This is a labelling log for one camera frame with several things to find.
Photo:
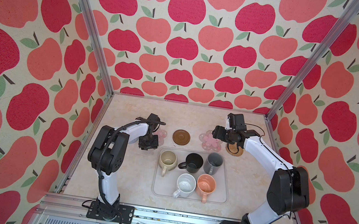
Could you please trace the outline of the pink flower coaster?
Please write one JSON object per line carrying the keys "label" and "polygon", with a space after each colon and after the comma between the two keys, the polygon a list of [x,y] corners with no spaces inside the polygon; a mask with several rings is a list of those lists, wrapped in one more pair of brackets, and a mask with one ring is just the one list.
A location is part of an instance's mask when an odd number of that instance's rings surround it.
{"label": "pink flower coaster", "polygon": [[167,132],[166,130],[163,129],[158,129],[155,133],[155,135],[158,136],[158,145],[159,146],[163,146],[164,144],[164,139],[167,137]]}
{"label": "pink flower coaster", "polygon": [[219,152],[222,149],[222,141],[213,137],[212,131],[208,130],[199,135],[201,146],[205,151]]}

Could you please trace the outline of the woven rattan round coaster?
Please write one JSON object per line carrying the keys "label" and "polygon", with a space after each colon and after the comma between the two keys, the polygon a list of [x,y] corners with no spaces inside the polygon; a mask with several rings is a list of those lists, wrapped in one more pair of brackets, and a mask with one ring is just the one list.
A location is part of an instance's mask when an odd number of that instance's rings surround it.
{"label": "woven rattan round coaster", "polygon": [[241,149],[237,144],[229,144],[229,143],[227,143],[226,144],[226,151],[230,154],[230,155],[232,155],[232,156],[237,156],[237,157],[239,157],[239,156],[241,156],[241,155],[243,155],[243,152],[244,152],[244,150],[243,149]]}

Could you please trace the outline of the brown wooden round coaster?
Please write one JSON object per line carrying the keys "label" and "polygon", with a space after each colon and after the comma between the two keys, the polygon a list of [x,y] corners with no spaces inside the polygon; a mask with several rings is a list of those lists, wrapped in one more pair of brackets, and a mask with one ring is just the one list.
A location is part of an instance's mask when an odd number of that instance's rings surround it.
{"label": "brown wooden round coaster", "polygon": [[188,131],[183,129],[176,130],[173,133],[172,138],[173,138],[173,142],[180,146],[187,145],[191,140],[191,136],[188,133]]}

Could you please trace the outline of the grey round coaster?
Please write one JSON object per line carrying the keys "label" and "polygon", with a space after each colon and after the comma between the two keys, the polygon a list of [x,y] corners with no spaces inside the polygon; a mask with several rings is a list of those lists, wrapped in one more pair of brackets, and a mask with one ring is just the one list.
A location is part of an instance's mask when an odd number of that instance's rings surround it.
{"label": "grey round coaster", "polygon": [[128,144],[133,144],[139,140],[139,137],[133,138],[132,136],[129,137]]}

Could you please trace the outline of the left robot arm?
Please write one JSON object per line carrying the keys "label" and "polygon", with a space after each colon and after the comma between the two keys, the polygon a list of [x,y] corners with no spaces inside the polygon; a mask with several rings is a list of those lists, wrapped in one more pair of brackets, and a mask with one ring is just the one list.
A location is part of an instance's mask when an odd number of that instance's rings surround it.
{"label": "left robot arm", "polygon": [[88,153],[88,161],[98,175],[98,201],[118,208],[120,194],[117,187],[117,171],[121,168],[130,142],[137,142],[141,150],[156,149],[159,146],[155,132],[165,126],[160,117],[150,114],[148,118],[138,117],[118,128],[103,126]]}

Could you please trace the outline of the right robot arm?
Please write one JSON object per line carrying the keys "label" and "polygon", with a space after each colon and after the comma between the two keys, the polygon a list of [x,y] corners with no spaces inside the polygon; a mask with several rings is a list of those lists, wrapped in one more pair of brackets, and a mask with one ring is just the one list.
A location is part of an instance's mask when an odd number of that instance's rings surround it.
{"label": "right robot arm", "polygon": [[242,114],[228,114],[226,126],[216,126],[215,139],[236,144],[251,154],[271,177],[266,201],[255,211],[245,214],[240,224],[272,224],[284,215],[309,206],[309,175],[280,157],[255,130],[247,128]]}

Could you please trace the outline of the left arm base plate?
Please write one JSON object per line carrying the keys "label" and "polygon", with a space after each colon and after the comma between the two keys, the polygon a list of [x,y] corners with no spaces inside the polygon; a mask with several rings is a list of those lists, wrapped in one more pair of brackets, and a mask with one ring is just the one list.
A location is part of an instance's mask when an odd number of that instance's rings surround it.
{"label": "left arm base plate", "polygon": [[86,217],[95,220],[131,224],[136,208],[132,206],[118,205],[116,209],[117,211],[115,211],[113,207],[109,207],[96,199],[90,204]]}

